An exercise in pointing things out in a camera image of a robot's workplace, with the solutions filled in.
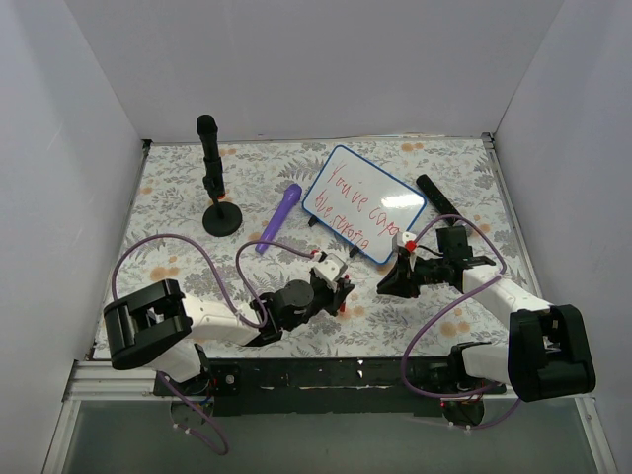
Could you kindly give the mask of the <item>red white marker pen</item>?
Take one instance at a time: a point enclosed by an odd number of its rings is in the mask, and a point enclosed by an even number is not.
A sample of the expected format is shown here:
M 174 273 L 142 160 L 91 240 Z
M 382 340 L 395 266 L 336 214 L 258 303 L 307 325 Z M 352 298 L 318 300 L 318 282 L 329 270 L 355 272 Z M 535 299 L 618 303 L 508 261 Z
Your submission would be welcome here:
M 344 282 L 341 283 L 341 304 L 339 306 L 339 312 L 340 313 L 344 313 L 346 310 L 346 299 L 347 299 L 347 286 L 350 283 L 350 275 L 349 274 L 345 274 L 344 276 Z

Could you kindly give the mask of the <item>blue framed whiteboard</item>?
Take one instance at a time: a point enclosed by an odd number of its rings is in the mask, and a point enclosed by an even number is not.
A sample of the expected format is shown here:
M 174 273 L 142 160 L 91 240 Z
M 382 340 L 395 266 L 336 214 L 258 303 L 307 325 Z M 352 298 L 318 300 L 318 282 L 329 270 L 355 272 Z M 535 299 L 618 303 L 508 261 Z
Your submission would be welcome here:
M 421 193 L 344 145 L 334 147 L 302 201 L 376 264 L 390 258 L 393 237 L 426 206 Z

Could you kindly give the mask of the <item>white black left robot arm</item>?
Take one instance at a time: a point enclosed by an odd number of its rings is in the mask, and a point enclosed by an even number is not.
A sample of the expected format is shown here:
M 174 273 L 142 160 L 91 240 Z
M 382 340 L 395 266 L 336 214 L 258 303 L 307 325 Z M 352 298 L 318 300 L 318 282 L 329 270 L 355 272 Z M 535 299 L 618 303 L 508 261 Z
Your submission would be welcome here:
M 208 387 L 210 372 L 202 364 L 202 350 L 195 340 L 266 346 L 321 311 L 335 316 L 354 288 L 346 276 L 330 287 L 311 272 L 309 281 L 295 279 L 276 292 L 263 293 L 268 321 L 262 328 L 253 328 L 240 318 L 252 320 L 260 315 L 256 301 L 240 305 L 233 313 L 227 304 L 187 295 L 176 280 L 165 279 L 104 309 L 112 367 L 149 367 L 166 373 L 186 393 L 198 395 Z

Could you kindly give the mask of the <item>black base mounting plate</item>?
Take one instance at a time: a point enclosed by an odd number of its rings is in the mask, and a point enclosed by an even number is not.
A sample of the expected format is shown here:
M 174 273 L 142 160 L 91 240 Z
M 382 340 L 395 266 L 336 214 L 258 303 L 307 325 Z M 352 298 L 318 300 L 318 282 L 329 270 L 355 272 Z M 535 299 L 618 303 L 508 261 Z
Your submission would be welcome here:
M 397 357 L 223 358 L 177 386 L 211 398 L 217 417 L 394 413 L 441 417 L 440 401 L 409 391 Z

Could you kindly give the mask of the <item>black round microphone stand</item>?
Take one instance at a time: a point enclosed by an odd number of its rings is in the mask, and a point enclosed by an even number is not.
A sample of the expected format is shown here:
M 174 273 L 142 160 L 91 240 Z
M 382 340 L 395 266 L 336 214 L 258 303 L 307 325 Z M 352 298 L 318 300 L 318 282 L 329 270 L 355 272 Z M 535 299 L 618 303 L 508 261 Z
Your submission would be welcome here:
M 240 208 L 227 201 L 213 197 L 210 206 L 202 217 L 202 226 L 207 234 L 214 237 L 226 237 L 234 234 L 243 222 Z

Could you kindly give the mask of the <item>black microphone on stand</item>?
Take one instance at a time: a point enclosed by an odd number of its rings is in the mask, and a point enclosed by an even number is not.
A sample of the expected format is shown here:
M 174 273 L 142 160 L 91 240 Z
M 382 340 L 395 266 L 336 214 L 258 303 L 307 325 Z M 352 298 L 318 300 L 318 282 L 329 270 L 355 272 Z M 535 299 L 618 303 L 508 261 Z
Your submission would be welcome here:
M 202 182 L 211 196 L 223 198 L 225 185 L 217 133 L 218 127 L 213 116 L 202 115 L 197 118 L 197 135 L 202 145 L 205 166 L 205 176 L 202 178 Z

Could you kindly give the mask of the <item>aluminium front rail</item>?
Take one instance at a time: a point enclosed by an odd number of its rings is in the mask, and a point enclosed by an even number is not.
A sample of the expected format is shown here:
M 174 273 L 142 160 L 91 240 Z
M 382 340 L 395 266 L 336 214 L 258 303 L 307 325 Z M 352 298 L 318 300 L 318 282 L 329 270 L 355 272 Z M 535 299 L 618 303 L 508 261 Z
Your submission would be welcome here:
M 177 388 L 189 397 L 211 393 L 235 398 L 277 390 L 301 394 L 353 390 L 414 395 L 404 386 L 400 361 L 394 357 L 221 358 L 210 362 L 210 373 L 210 382 L 200 378 Z M 106 361 L 77 363 L 67 388 L 69 398 L 84 400 L 170 395 L 153 369 L 115 370 Z

